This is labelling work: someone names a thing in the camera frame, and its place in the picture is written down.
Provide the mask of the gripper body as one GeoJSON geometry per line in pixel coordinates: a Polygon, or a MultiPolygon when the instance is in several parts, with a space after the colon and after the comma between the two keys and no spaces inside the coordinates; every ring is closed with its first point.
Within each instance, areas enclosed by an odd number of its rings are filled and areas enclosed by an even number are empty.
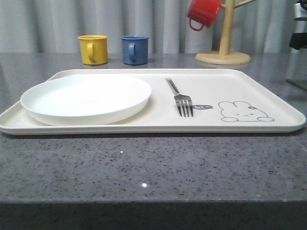
{"type": "MultiPolygon", "coordinates": [[[[307,3],[297,2],[294,4],[295,21],[306,22],[307,21],[307,3]]],[[[293,33],[289,46],[295,50],[307,48],[307,33],[293,33]]]]}

